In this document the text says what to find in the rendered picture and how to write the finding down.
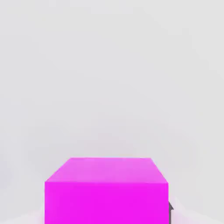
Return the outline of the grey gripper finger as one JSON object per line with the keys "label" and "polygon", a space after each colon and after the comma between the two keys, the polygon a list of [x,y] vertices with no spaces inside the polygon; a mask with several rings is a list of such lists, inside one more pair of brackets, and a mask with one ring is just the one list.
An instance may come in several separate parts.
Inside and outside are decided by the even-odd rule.
{"label": "grey gripper finger", "polygon": [[179,201],[169,202],[169,224],[186,224],[185,209]]}

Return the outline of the small magenta cube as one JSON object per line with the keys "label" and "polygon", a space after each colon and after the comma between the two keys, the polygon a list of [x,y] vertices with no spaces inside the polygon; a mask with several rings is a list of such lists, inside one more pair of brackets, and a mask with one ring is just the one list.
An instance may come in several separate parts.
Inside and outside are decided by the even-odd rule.
{"label": "small magenta cube", "polygon": [[150,158],[70,158],[44,208],[45,224],[170,224],[169,184]]}

